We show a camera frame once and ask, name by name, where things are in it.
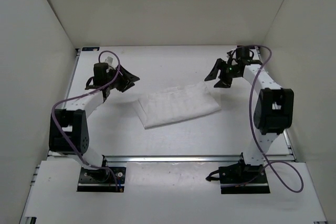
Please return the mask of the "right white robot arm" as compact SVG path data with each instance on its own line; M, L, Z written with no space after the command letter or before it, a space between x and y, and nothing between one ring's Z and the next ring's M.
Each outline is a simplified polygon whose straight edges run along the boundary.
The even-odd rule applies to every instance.
M248 182L254 176L252 166L261 166L274 140L292 125L294 92L283 88L265 70L266 63L254 54L251 46L240 46L218 58L206 81L218 79L215 88L230 88L235 78L250 85L248 102L252 140L242 153L244 164L235 169L236 178Z

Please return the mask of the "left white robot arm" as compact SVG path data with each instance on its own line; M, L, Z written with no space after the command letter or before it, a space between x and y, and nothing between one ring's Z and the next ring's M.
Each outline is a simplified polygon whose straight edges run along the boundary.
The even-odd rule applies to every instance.
M69 155L83 168L91 170L98 181L109 177L110 168L105 156L90 147L87 119L106 102L112 90L126 92L140 80L112 61L108 57L104 62L95 63L93 76L85 86L87 93L66 99L68 106L64 109L54 105L50 119L49 149ZM142 95L133 106L145 129L188 121L220 110L203 82Z

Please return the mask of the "white skirt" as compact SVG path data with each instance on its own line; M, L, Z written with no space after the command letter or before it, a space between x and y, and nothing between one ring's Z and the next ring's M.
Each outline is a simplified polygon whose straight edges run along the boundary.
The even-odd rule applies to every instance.
M145 129L207 116L220 110L204 82L142 95L133 107Z

